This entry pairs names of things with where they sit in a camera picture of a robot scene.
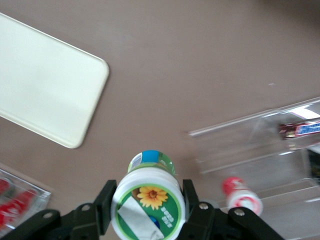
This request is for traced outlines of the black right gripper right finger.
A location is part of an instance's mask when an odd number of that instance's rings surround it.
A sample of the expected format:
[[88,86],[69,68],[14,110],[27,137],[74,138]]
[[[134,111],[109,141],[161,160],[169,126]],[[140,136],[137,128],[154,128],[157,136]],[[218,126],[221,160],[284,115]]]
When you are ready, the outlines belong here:
[[283,237],[253,211],[235,207],[224,213],[200,201],[191,179],[182,181],[186,220],[180,240],[282,240]]

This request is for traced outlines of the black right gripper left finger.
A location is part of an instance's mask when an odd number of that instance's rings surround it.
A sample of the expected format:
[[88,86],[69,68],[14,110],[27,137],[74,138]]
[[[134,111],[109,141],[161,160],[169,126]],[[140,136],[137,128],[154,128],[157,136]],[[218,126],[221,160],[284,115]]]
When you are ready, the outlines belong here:
[[45,209],[31,216],[2,237],[3,240],[98,240],[111,223],[111,205],[117,188],[108,180],[94,202],[84,203],[61,215]]

